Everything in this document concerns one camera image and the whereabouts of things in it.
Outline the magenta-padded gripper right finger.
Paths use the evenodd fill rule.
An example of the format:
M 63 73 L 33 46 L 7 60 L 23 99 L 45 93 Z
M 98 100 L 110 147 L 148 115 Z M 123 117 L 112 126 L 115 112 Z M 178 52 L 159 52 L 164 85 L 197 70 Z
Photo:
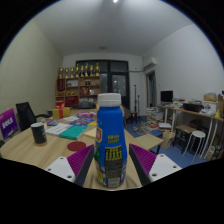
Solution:
M 156 155 L 134 144 L 129 145 L 129 154 L 143 186 L 181 170 L 165 154 Z

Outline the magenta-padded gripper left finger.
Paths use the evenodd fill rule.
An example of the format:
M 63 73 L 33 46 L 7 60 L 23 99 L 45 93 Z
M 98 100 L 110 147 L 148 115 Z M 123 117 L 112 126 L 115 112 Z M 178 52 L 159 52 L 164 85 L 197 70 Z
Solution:
M 90 145 L 69 157 L 58 157 L 46 171 L 69 182 L 82 186 L 94 156 L 94 146 Z

